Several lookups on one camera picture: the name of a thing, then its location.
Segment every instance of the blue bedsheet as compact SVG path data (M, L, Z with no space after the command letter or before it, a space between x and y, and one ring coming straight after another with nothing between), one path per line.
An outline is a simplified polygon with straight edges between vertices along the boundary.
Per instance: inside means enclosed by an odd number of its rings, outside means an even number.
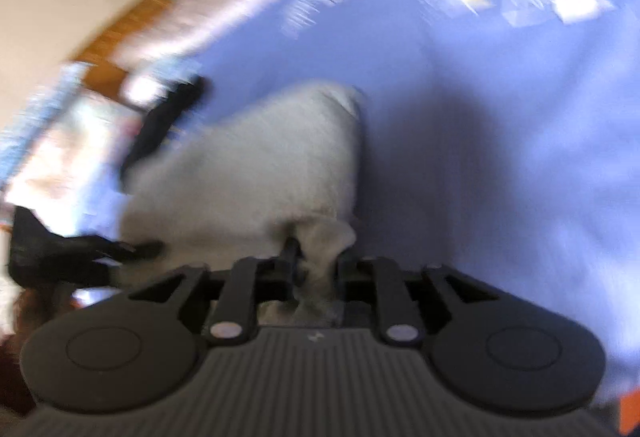
M450 263L585 324L607 350L606 400L640 385L639 11L282 0L193 56L215 90L180 128L307 78L359 88L360 251ZM118 201L99 194L86 227L115 236Z

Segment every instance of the black object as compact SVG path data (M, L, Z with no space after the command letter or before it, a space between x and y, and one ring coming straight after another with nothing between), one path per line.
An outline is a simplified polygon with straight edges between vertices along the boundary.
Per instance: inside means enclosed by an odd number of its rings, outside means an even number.
M204 91L205 80L198 76L193 82L178 84L147 113L140 132L120 166L120 185L124 191L132 166L151 156L160 147L176 120L201 99Z
M110 267L100 262L119 262L157 257L161 242L129 245L97 235L61 237L51 233L31 210L16 207L9 247L8 274L24 288L66 281L81 287L110 284Z
M341 259L361 325L258 326L258 303L292 298L299 256L290 239L231 271L184 267L44 325L21 362L42 407L14 436L614 435L580 409L596 338L446 267Z

